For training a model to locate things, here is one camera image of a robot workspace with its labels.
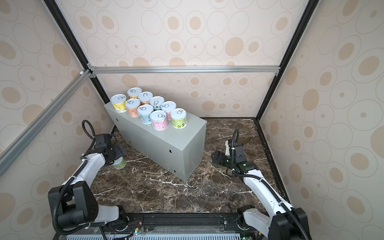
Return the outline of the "pink label can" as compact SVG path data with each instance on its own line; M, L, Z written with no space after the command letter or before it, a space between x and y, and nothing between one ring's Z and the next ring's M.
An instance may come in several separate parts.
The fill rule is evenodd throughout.
M138 99L141 101L141 105L149 105L153 96L152 92L142 92L139 94Z
M141 106L141 101L137 98L128 99L125 102L126 109L132 118L138 118L138 108Z

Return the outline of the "blue label can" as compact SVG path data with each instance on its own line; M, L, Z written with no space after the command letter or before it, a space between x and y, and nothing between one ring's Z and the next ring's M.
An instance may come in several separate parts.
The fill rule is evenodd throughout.
M148 125L152 123L150 115L153 111L154 111L154 107L152 105L144 104L139 106L137 112L143 124Z
M161 110L164 102L165 99L161 96L155 96L150 99L150 105L153 106L154 111Z

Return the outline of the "tall yellow label can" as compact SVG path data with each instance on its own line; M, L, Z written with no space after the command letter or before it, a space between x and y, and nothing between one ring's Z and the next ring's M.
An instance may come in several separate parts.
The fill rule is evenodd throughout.
M117 113L124 113L127 111L127 107L125 105L126 101L127 97L124 94L117 94L111 97L111 103Z

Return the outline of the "green label can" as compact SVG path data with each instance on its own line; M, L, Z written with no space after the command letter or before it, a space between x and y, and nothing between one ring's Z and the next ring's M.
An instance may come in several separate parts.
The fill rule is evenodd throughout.
M182 129L187 125L187 112L184 109L177 108L171 111L172 125L176 129Z

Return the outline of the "small yellow label can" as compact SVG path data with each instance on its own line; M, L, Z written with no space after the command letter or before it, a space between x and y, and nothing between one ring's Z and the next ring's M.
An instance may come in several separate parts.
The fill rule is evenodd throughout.
M138 99L139 95L142 93L142 89L138 87L130 88L127 91L127 95L130 99Z

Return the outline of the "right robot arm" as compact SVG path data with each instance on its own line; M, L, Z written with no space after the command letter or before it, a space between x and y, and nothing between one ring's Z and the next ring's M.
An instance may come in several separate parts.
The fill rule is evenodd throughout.
M238 226L241 230L254 228L268 240L310 240L308 217L303 209L294 208L264 178L259 167L248 161L244 145L239 142L239 130L226 141L226 151L211 155L213 164L223 166L240 178L258 197L267 211L261 213L249 205L238 208Z

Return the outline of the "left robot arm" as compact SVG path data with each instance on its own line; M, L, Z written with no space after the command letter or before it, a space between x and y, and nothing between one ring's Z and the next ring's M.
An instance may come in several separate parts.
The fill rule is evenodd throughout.
M82 128L91 129L87 136L92 139L90 147L82 154L81 165L59 187L52 188L48 200L52 224L61 236L74 234L88 227L103 226L123 232L129 225L129 218L123 206L99 205L90 187L99 170L105 166L123 163L125 150L114 141L112 134L96 134L88 120L82 121Z

